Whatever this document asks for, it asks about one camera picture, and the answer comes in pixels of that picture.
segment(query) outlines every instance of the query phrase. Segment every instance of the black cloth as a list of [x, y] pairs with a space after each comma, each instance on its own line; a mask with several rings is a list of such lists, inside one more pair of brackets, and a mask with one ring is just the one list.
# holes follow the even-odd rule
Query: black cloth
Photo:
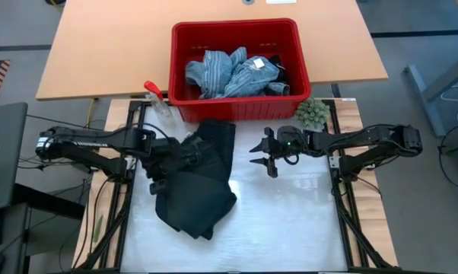
[[157, 194], [158, 217], [193, 238], [212, 239], [214, 225], [234, 206], [229, 187], [236, 126], [206, 120], [182, 142], [201, 157], [200, 164], [169, 173], [166, 189]]

